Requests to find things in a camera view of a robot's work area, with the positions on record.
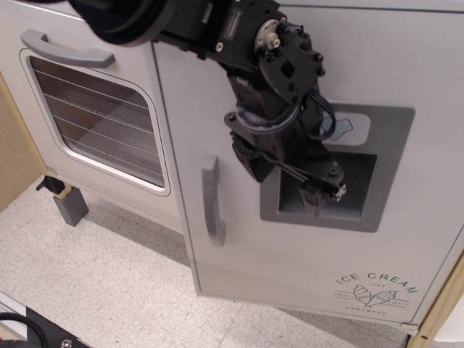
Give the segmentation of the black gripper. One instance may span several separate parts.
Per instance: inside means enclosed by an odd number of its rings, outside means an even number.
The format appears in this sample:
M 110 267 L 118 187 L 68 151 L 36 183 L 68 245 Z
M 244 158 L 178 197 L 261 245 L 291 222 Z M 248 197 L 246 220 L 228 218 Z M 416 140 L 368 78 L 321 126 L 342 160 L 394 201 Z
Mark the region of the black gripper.
M 231 129 L 235 155 L 248 174 L 261 183 L 277 167 L 297 179 L 304 208 L 316 218 L 325 202 L 340 201 L 347 188 L 334 155 L 308 133 L 321 117 L 309 122 L 303 115 L 295 107 L 282 121 L 272 122 L 239 105 L 224 121 Z

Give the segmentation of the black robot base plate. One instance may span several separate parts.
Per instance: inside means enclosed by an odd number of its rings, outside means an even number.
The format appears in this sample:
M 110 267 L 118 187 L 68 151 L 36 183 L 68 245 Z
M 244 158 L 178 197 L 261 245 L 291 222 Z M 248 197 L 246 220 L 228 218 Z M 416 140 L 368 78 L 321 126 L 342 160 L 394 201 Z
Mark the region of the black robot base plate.
M 26 317 L 30 318 L 34 323 L 36 323 L 44 332 L 48 342 L 48 347 L 89 348 L 89 345 L 87 345 L 87 343 L 82 341 L 80 338 L 66 331 L 61 326 L 58 326 L 29 307 L 26 307 Z

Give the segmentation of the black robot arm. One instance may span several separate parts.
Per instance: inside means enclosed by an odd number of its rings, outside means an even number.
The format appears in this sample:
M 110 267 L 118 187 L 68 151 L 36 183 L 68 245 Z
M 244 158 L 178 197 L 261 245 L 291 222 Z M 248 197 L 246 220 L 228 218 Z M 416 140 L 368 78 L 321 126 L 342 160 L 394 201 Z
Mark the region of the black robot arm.
M 300 183 L 310 215 L 346 192 L 344 172 L 323 142 L 335 115 L 321 96 L 323 56 L 301 25 L 276 1 L 73 1 L 72 8 L 103 41 L 118 45 L 163 42 L 226 71 L 237 100 L 225 116 L 233 150 L 246 171 L 263 181 L 278 167 Z

